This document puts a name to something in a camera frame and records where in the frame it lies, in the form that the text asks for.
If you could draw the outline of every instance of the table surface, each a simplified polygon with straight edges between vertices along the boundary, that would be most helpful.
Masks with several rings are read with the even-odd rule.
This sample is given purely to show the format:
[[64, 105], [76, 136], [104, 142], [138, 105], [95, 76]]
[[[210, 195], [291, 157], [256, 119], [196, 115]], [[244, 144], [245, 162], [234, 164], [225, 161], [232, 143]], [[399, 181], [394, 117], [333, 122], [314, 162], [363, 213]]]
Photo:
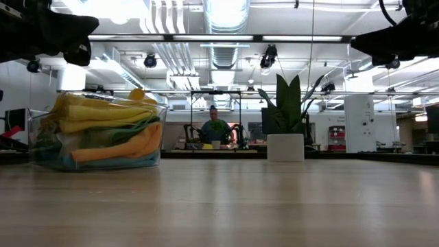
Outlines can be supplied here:
[[0, 166], [1, 246], [439, 246], [439, 169], [162, 160], [68, 174]]

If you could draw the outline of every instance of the man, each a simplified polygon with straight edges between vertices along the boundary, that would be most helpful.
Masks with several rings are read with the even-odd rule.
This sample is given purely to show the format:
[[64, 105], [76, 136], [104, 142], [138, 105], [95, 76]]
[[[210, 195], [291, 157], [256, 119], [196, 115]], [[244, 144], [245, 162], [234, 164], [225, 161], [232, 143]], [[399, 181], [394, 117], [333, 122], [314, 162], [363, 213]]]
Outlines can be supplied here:
[[209, 113], [211, 120], [203, 125], [201, 131], [209, 142], [221, 141], [222, 144], [226, 144], [230, 127], [224, 120], [218, 119], [218, 110], [214, 106], [211, 106]]

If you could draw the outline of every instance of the potted plant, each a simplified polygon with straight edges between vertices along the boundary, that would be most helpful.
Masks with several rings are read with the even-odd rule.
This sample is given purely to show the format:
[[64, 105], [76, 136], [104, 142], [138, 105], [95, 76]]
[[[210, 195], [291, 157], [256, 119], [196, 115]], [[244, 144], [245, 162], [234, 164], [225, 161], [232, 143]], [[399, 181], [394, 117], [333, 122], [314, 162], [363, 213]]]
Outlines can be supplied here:
[[303, 133], [305, 125], [302, 121], [315, 98], [308, 102], [304, 111], [301, 110], [301, 106], [313, 95], [323, 77], [324, 75], [318, 78], [312, 89], [301, 98], [298, 75], [289, 85], [281, 75], [276, 75], [276, 105], [271, 102], [264, 90], [258, 89], [259, 95], [268, 103], [268, 107], [263, 109], [263, 125], [267, 125], [263, 128], [268, 134], [267, 156], [269, 161], [304, 161]]

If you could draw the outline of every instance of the ventilation duct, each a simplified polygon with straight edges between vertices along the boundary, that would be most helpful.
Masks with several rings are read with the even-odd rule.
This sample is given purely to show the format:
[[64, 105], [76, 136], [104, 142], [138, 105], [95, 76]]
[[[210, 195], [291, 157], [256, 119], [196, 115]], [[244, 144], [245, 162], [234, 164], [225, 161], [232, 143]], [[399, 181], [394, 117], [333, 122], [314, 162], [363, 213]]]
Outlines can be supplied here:
[[[244, 34], [246, 32], [250, 0], [204, 0], [203, 8], [208, 34]], [[211, 68], [234, 69], [238, 55], [238, 48], [211, 47], [209, 49]], [[216, 85], [230, 85], [234, 78], [234, 71], [211, 72], [212, 82]]]

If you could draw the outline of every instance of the clear plastic bin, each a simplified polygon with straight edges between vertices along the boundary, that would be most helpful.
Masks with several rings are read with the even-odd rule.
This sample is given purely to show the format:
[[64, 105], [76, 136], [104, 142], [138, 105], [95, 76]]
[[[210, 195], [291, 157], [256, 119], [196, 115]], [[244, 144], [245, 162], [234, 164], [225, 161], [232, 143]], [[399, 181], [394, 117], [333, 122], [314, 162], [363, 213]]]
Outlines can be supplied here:
[[166, 112], [152, 99], [63, 93], [49, 113], [31, 111], [31, 160], [62, 171], [157, 166]]

